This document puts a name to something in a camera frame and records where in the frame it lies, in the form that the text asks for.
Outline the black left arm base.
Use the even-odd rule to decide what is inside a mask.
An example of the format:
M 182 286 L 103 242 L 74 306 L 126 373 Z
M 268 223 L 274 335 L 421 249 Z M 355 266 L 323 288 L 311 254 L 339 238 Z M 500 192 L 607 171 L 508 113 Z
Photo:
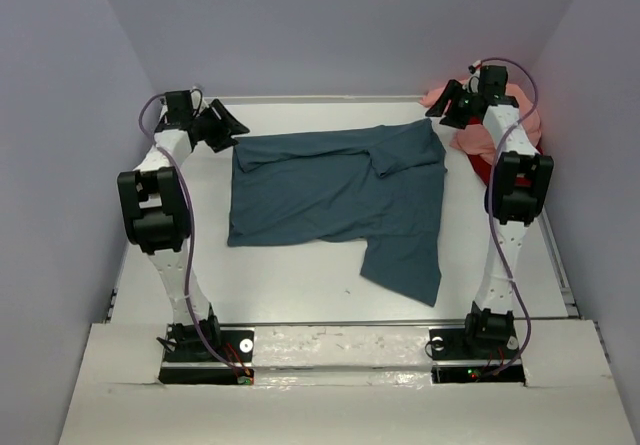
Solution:
M 170 324 L 156 338 L 162 347 L 158 380 L 166 385 L 250 386 L 254 383 L 255 330 L 218 324 Z

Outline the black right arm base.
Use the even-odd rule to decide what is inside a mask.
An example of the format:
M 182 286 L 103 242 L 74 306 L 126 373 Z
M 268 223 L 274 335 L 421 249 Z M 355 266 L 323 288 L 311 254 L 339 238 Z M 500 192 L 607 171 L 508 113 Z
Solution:
M 425 353 L 436 384 L 525 382 L 511 312 L 474 309 L 462 326 L 429 331 Z

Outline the teal blue t shirt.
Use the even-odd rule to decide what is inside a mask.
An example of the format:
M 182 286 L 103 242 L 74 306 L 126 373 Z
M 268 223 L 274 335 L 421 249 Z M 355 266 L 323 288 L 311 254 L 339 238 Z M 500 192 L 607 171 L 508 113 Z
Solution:
M 233 150 L 227 243 L 364 240 L 363 278 L 433 306 L 445 156 L 428 119 L 245 137 Z

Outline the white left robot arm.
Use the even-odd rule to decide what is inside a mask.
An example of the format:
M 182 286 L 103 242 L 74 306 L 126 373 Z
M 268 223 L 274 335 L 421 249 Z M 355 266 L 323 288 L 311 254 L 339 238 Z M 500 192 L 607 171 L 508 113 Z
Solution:
M 198 145 L 219 153 L 237 145 L 249 129 L 196 87 L 152 96 L 139 113 L 138 127 L 149 151 L 117 177 L 127 239 L 159 274 L 173 323 L 207 321 L 213 311 L 193 270 L 195 214 L 182 166 Z

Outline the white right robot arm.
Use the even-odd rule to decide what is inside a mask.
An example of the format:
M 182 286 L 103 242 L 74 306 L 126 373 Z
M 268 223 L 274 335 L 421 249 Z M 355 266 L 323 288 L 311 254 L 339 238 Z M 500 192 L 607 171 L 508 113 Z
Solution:
M 529 226 L 543 210 L 554 161 L 539 152 L 524 127 L 538 106 L 523 108 L 507 92 L 512 60 L 492 57 L 468 67 L 469 79 L 451 79 L 425 115 L 440 124 L 463 130 L 476 120 L 495 147 L 485 193 L 490 245 L 484 275 L 472 307 L 507 315 L 522 302 L 515 269 Z

